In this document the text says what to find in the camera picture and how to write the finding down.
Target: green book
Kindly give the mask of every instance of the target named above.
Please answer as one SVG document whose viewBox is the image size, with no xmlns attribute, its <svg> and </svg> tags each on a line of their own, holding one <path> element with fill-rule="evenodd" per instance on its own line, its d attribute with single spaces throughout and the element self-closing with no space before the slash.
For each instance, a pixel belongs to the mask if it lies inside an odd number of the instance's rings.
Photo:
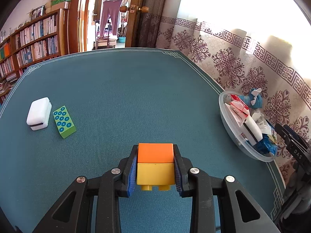
<svg viewBox="0 0 311 233">
<path fill-rule="evenodd" d="M 51 2 L 51 6 L 61 3 L 61 2 L 71 2 L 71 0 L 54 0 Z"/>
<path fill-rule="evenodd" d="M 72 133 L 77 131 L 77 128 L 74 126 L 73 121 L 71 120 L 68 111 L 65 106 L 55 110 L 53 112 L 53 117 L 62 138 L 66 138 Z"/>
<path fill-rule="evenodd" d="M 0 49 L 0 57 L 1 57 L 1 59 L 4 59 L 4 48 L 2 47 L 1 49 Z"/>
</svg>

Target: green tablecloth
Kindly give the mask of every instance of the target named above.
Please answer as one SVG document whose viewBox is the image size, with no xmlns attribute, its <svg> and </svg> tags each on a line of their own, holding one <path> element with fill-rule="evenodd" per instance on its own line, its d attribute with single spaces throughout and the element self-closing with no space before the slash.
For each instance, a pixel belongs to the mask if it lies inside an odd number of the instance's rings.
<svg viewBox="0 0 311 233">
<path fill-rule="evenodd" d="M 79 175 L 116 167 L 134 144 L 175 143 L 209 175 L 233 175 L 268 215 L 284 189 L 275 164 L 243 154 L 220 119 L 222 89 L 177 51 L 108 49 L 31 66 L 0 111 L 0 207 L 30 233 Z M 45 129 L 26 124 L 31 102 L 66 105 L 77 132 L 63 139 L 51 117 Z M 191 199 L 142 192 L 120 199 L 122 232 L 188 232 Z"/>
</svg>

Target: pants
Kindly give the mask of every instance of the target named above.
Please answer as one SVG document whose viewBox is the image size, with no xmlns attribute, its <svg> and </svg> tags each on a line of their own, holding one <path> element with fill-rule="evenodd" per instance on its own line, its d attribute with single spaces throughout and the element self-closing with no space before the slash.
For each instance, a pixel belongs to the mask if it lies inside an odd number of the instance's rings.
<svg viewBox="0 0 311 233">
<path fill-rule="evenodd" d="M 122 0 L 106 0 L 103 2 L 103 12 L 100 19 L 100 37 L 104 36 L 105 26 L 109 16 L 111 17 L 112 34 L 117 35 L 119 9 L 121 4 Z"/>
</svg>

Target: white wall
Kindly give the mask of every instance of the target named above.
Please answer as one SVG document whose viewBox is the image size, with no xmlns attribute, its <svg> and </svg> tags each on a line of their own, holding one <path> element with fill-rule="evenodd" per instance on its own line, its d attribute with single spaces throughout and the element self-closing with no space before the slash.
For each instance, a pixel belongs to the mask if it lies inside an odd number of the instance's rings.
<svg viewBox="0 0 311 233">
<path fill-rule="evenodd" d="M 22 22 L 26 20 L 29 21 L 29 12 L 32 9 L 40 7 L 50 0 L 21 0 L 15 9 L 12 11 L 7 21 L 4 23 L 0 32 L 5 33 L 4 38 L 10 35 L 10 28 L 13 32 L 13 29 L 18 27 Z"/>
</svg>

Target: blue gripper pad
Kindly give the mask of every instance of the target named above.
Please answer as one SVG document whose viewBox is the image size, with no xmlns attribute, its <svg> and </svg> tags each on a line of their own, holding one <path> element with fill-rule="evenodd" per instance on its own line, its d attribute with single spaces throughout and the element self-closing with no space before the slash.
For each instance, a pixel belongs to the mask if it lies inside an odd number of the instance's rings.
<svg viewBox="0 0 311 233">
<path fill-rule="evenodd" d="M 132 163 L 132 166 L 130 169 L 130 174 L 128 175 L 128 188 L 126 191 L 127 191 L 129 197 L 132 195 L 132 193 L 134 192 L 134 189 L 135 189 L 136 168 L 137 168 L 137 155 L 133 159 L 133 163 Z"/>
<path fill-rule="evenodd" d="M 174 157 L 174 168 L 175 168 L 175 185 L 176 185 L 176 190 L 179 193 L 179 196 L 181 196 L 181 192 L 182 192 L 181 174 L 180 174 L 179 169 L 177 167 L 177 162 L 176 162 L 175 157 Z"/>
</svg>

